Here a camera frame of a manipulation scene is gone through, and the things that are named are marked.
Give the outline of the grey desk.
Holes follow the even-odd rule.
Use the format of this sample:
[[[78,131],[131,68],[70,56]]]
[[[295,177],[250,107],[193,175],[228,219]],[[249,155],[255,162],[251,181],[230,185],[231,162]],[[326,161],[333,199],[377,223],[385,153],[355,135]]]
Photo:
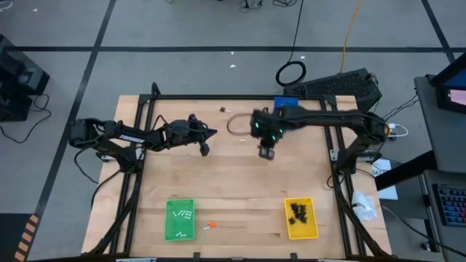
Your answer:
[[[428,78],[418,76],[414,84],[437,164],[422,174],[431,202],[434,237],[441,244],[466,254],[466,226],[445,226],[434,194],[437,184],[466,189],[466,114],[439,108],[436,88]]]

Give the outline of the black backlit keyboard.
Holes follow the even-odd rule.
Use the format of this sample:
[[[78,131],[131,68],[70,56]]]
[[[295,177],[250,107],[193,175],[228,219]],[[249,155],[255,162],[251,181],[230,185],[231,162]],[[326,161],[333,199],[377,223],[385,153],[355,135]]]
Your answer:
[[[466,227],[466,188],[433,184],[433,194],[443,225]]]

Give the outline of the black computer monitor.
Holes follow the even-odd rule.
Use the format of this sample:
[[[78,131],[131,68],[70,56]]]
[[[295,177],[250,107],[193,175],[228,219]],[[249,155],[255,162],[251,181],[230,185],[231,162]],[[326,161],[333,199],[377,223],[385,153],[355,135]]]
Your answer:
[[[466,114],[466,52],[439,74],[430,76],[437,105],[445,111]]]

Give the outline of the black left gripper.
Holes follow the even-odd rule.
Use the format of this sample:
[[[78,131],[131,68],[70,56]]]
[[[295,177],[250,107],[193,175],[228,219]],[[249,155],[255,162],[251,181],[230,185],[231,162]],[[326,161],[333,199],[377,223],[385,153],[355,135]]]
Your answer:
[[[188,119],[177,119],[170,123],[170,141],[174,143],[204,143],[213,137],[218,130],[205,127],[194,115]]]

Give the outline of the yellow plastic basket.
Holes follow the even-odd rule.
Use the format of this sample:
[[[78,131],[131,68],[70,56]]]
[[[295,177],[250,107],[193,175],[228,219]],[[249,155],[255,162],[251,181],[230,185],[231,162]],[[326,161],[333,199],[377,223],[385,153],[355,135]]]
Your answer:
[[[288,222],[289,218],[293,218],[293,210],[291,204],[296,203],[299,205],[305,205],[307,211],[307,223],[300,223],[299,220],[295,219],[295,223],[290,225]],[[317,227],[317,217],[315,215],[315,206],[313,199],[310,197],[302,198],[286,198],[284,199],[285,208],[285,222],[288,232],[288,238],[290,240],[301,240],[301,239],[317,239],[319,237],[319,231]]]

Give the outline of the black metal bar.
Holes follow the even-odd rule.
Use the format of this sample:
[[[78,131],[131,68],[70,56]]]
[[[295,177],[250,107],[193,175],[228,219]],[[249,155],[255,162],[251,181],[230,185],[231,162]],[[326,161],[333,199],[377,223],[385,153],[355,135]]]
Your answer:
[[[381,191],[405,180],[421,175],[425,170],[437,170],[437,162],[433,150],[386,171],[374,178],[376,189]]]

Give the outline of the green plastic basket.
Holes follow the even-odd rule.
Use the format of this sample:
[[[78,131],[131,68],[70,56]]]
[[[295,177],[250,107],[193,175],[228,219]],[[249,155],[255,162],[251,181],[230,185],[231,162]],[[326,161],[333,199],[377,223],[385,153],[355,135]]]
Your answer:
[[[185,219],[184,214],[178,215],[181,210],[192,211],[191,219]],[[181,235],[186,234],[186,238],[176,236],[178,232]],[[167,200],[165,208],[165,241],[190,241],[195,237],[195,206],[193,199],[170,199]]]

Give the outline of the blue plastic basket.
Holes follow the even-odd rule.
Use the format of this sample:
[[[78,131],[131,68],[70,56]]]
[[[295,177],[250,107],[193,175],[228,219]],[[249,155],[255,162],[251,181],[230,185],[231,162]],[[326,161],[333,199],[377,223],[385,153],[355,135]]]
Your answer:
[[[299,104],[298,98],[277,96],[274,97],[274,108],[280,108],[283,106],[297,106]]]

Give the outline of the black orange striped ramp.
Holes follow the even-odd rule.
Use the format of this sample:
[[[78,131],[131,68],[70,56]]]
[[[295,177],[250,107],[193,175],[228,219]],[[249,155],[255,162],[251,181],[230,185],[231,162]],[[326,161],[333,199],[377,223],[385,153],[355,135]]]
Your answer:
[[[0,213],[0,262],[26,262],[37,233],[37,214]]]

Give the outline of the white paper sheet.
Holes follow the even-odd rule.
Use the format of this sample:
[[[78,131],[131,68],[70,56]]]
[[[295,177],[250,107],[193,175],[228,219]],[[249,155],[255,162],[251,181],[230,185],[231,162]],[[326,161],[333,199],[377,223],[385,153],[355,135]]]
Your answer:
[[[377,177],[386,171],[390,171],[392,166],[390,160],[378,159],[371,165],[371,169],[374,177]],[[380,199],[398,200],[398,194],[395,186],[379,190],[378,195]]]

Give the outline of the white crumpled plastic bag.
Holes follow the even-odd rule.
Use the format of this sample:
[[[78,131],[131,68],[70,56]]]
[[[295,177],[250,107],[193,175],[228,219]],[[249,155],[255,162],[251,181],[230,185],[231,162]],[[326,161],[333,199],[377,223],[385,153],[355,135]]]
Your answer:
[[[372,221],[377,218],[376,205],[372,196],[366,196],[359,191],[352,195],[353,212],[362,221]]]

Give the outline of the black equipment case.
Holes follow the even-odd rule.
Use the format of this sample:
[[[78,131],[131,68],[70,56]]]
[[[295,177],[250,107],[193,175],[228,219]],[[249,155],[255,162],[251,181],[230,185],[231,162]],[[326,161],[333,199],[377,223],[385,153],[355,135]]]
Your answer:
[[[28,117],[31,96],[44,93],[50,75],[0,34],[0,122]]]

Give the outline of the black computer tower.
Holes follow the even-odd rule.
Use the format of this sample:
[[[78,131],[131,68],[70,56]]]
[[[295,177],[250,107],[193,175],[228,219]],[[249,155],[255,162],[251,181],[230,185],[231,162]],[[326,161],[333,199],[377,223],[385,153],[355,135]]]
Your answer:
[[[382,98],[376,76],[365,68],[294,84],[286,87],[284,94],[303,98],[324,95],[354,96],[361,111],[368,111]]]

